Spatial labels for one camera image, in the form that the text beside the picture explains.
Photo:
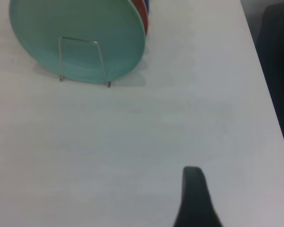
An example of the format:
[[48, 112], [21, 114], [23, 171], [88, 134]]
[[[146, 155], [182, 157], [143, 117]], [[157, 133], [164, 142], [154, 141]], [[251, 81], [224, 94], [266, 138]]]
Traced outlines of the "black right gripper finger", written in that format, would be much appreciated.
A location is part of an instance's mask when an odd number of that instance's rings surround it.
[[206, 178], [199, 167], [183, 169], [182, 194], [175, 227], [221, 227], [214, 209]]

